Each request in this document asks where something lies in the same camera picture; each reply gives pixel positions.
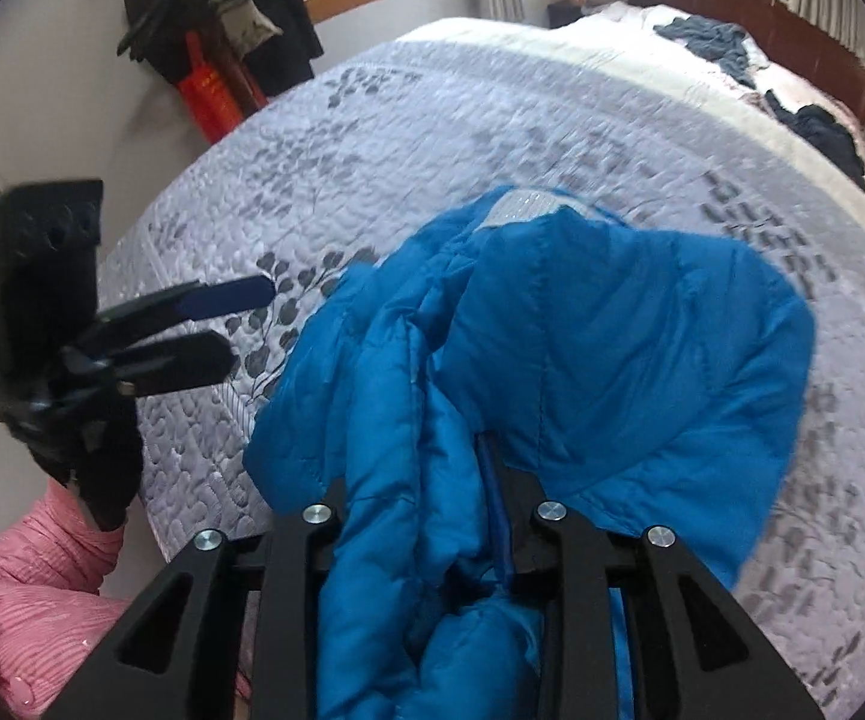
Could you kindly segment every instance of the blue down jacket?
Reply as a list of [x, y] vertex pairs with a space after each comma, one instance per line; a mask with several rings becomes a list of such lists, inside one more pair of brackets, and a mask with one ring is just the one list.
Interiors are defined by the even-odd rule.
[[789, 464], [813, 318], [781, 275], [570, 209], [478, 229], [506, 191], [350, 269], [258, 416], [245, 463], [273, 509], [346, 479], [321, 718], [528, 716], [541, 617], [495, 584], [475, 434], [600, 527], [671, 525], [727, 586]]

